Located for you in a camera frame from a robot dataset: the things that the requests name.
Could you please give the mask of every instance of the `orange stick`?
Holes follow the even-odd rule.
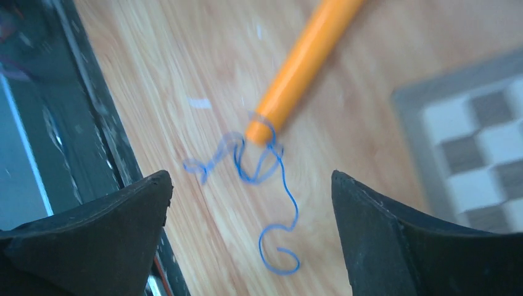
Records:
[[[278,132],[308,85],[358,12],[364,0],[324,0],[315,10],[302,35],[290,52],[256,113],[267,119]],[[251,121],[245,136],[264,144],[271,131]]]

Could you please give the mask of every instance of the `blue string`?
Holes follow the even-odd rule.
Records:
[[[267,143],[265,150],[263,153],[261,153],[260,159],[258,161],[258,165],[256,166],[256,170],[254,171],[254,174],[252,176],[249,176],[249,174],[241,167],[242,157],[245,152],[245,138],[243,135],[241,135],[238,132],[230,132],[223,136],[221,139],[218,148],[214,154],[214,156],[209,160],[207,163],[202,163],[199,160],[196,159],[188,159],[183,162],[184,169],[193,174],[201,174],[200,181],[202,184],[205,184],[207,181],[207,178],[210,174],[210,172],[214,169],[214,167],[222,161],[227,155],[229,155],[231,152],[233,153],[233,161],[234,165],[236,167],[236,170],[238,171],[238,175],[243,182],[253,185],[258,185],[267,180],[270,176],[276,172],[278,167],[281,168],[281,177],[283,182],[283,188],[287,192],[287,195],[289,195],[290,200],[292,201],[294,205],[294,219],[292,220],[292,223],[290,226],[285,226],[283,224],[271,224],[263,229],[263,231],[260,233],[260,238],[258,239],[258,251],[260,252],[260,257],[267,269],[272,271],[275,274],[278,274],[280,276],[287,276],[290,274],[295,273],[300,268],[300,260],[298,259],[298,256],[296,254],[286,248],[278,247],[276,250],[278,252],[283,252],[286,254],[289,254],[294,258],[296,261],[296,266],[293,269],[279,269],[275,268],[274,266],[270,265],[267,262],[267,259],[265,258],[262,250],[262,241],[263,236],[274,229],[283,230],[286,232],[291,232],[296,227],[296,223],[298,222],[299,217],[299,211],[298,211],[298,205],[296,203],[296,200],[290,193],[289,188],[287,187],[287,181],[285,179],[285,166],[283,165],[282,157],[283,157],[283,146],[281,144],[278,144],[276,142],[276,132],[273,128],[273,126],[266,121],[264,118],[262,118],[259,115],[251,116],[252,119],[259,121],[263,124],[265,124],[272,133],[272,138],[269,143]],[[267,156],[270,154],[274,155],[276,158],[276,161],[274,162],[274,165],[267,170],[267,172],[260,175],[260,172],[262,170],[263,161]]]

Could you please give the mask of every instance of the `black square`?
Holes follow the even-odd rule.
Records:
[[[468,136],[441,144],[451,174],[483,167],[485,160],[474,136]]]
[[[523,160],[495,167],[507,199],[523,197]]]
[[[505,123],[514,118],[503,91],[475,97],[471,104],[477,122],[482,128]]]
[[[471,228],[494,233],[511,232],[502,205],[469,210],[465,215]]]

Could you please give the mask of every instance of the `orange tube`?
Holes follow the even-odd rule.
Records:
[[[297,105],[321,65],[358,12],[364,0],[324,0],[315,10],[256,113],[278,132]],[[252,121],[245,132],[249,141],[264,144],[271,131]]]

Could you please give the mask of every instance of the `tangled blue thread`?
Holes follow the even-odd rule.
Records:
[[[298,205],[296,203],[296,200],[290,193],[289,188],[287,187],[287,182],[285,180],[285,166],[283,165],[283,161],[281,159],[283,157],[283,146],[276,143],[276,132],[275,132],[273,126],[268,121],[266,121],[264,118],[261,118],[258,115],[254,118],[254,120],[265,124],[271,130],[272,138],[271,138],[271,141],[269,143],[267,143],[265,150],[261,154],[260,159],[258,161],[258,165],[256,167],[256,170],[254,171],[254,174],[252,176],[249,176],[249,174],[241,167],[242,156],[245,152],[245,138],[243,137],[243,135],[241,135],[238,132],[227,133],[223,136],[223,138],[220,141],[220,144],[218,145],[218,149],[216,150],[216,153],[211,158],[211,160],[209,160],[209,162],[202,163],[196,159],[189,159],[189,160],[184,161],[183,167],[189,173],[201,174],[200,180],[201,180],[202,184],[204,184],[207,181],[207,178],[208,178],[210,172],[214,169],[216,164],[218,164],[222,159],[224,159],[229,153],[232,152],[234,165],[236,166],[236,170],[238,171],[238,175],[239,175],[240,179],[243,180],[243,182],[253,184],[253,185],[260,184],[260,183],[264,182],[265,180],[267,180],[278,169],[278,166],[281,168],[281,177],[282,177],[282,181],[283,181],[283,188],[285,189],[285,191],[289,195],[290,200],[294,204],[294,210],[295,210],[294,219],[292,220],[292,223],[290,226],[285,226],[283,224],[271,224],[271,225],[267,226],[265,229],[263,229],[263,231],[260,233],[260,238],[258,239],[258,251],[260,252],[261,260],[263,261],[263,264],[265,265],[265,267],[267,267],[267,269],[269,269],[270,271],[272,271],[275,274],[278,274],[280,276],[287,276],[287,275],[295,273],[300,268],[300,260],[298,259],[298,256],[296,256],[296,254],[289,249],[281,248],[281,247],[276,248],[276,250],[278,250],[278,252],[283,252],[283,253],[286,253],[286,254],[289,254],[290,256],[292,256],[292,258],[294,258],[294,260],[296,260],[296,267],[294,269],[289,269],[289,270],[275,268],[274,266],[270,265],[267,262],[267,259],[265,258],[264,254],[263,254],[262,240],[263,240],[263,236],[267,232],[274,230],[274,229],[280,229],[280,230],[283,230],[286,232],[293,231],[294,228],[296,227],[296,223],[298,222],[298,217],[299,217]],[[267,156],[269,156],[269,154],[274,155],[274,157],[276,158],[276,161],[275,161],[274,165],[271,166],[271,168],[269,168],[269,170],[267,170],[267,172],[260,175],[260,171],[262,170],[263,161],[265,160],[265,158],[267,158]]]

